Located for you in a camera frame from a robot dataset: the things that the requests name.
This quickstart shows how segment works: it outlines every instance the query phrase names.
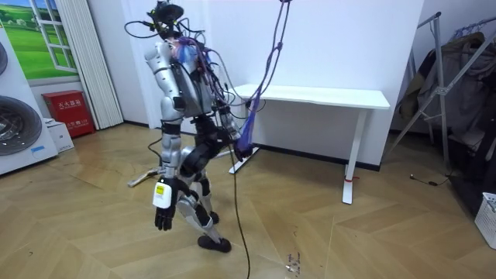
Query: fire extinguisher box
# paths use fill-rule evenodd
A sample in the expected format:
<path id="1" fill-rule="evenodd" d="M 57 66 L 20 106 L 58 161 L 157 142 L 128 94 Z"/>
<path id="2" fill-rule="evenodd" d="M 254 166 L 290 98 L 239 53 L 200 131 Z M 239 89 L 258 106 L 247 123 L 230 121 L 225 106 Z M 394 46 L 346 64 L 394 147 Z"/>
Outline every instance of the fire extinguisher box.
<path id="1" fill-rule="evenodd" d="M 65 123 L 71 137 L 95 132 L 83 92 L 71 90 L 45 93 L 42 96 L 52 117 Z"/>

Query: yellow label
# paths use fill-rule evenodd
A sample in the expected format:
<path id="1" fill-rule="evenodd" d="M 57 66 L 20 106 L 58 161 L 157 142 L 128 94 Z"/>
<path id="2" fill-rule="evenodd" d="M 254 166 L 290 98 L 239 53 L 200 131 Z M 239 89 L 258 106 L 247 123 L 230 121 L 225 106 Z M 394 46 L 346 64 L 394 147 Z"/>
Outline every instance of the yellow label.
<path id="1" fill-rule="evenodd" d="M 159 195 L 164 194 L 164 186 L 157 186 L 157 194 Z"/>

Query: wooden floor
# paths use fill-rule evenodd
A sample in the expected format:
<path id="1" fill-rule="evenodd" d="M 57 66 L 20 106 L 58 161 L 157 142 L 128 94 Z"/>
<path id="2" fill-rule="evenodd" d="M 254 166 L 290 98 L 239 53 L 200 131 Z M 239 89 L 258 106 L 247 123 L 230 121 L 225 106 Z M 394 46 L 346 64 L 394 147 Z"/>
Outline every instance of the wooden floor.
<path id="1" fill-rule="evenodd" d="M 154 180 L 126 186 L 155 167 L 146 145 L 158 137 L 120 125 L 0 177 L 0 278 L 245 278 L 229 157 L 208 166 L 229 254 L 197 247 L 198 232 L 180 214 L 172 231 L 156 230 Z M 260 151 L 238 176 L 252 278 L 296 278 L 286 266 L 298 255 L 298 278 L 496 278 L 496 251 L 450 184 L 408 179 L 442 181 L 440 166 L 427 144 L 406 140 L 380 173 L 357 171 L 353 205 L 344 205 L 343 166 Z"/>

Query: white basket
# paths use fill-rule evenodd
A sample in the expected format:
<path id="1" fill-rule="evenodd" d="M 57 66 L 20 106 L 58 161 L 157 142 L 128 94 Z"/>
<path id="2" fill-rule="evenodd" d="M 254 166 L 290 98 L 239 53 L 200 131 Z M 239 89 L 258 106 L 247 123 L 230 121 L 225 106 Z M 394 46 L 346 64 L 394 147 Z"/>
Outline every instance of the white basket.
<path id="1" fill-rule="evenodd" d="M 483 193 L 482 205 L 475 219 L 475 225 L 492 249 L 496 249 L 496 195 Z"/>

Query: white desk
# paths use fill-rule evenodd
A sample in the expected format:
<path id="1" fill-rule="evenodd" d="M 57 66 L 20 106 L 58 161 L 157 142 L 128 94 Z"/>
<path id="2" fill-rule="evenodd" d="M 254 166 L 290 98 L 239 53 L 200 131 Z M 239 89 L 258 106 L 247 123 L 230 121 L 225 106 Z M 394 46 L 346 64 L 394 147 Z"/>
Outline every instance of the white desk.
<path id="1" fill-rule="evenodd" d="M 236 87 L 236 92 L 244 98 L 249 98 L 257 89 L 256 84 L 245 84 Z M 351 146 L 350 161 L 346 165 L 343 186 L 343 202 L 351 204 L 353 200 L 353 172 L 357 163 L 358 149 L 362 140 L 363 127 L 369 109 L 389 109 L 388 100 L 382 92 L 376 90 L 355 90 L 335 88 L 309 88 L 296 86 L 269 86 L 260 97 L 265 100 L 303 102 L 317 105 L 331 105 L 351 109 L 358 109 L 359 116 L 356 122 L 355 136 Z M 247 161 L 238 162 L 229 170 L 231 174 L 238 171 Z"/>

